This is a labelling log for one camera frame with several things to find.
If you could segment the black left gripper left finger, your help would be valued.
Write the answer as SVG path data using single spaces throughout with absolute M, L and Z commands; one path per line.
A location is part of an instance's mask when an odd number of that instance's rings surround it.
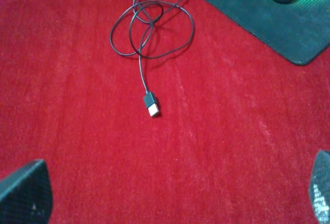
M 53 193 L 43 159 L 1 180 L 1 223 L 48 223 L 52 209 Z

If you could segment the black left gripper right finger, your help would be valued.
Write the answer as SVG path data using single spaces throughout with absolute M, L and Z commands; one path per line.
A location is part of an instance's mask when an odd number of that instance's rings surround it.
M 329 223 L 329 151 L 320 150 L 315 157 L 308 194 L 318 223 Z

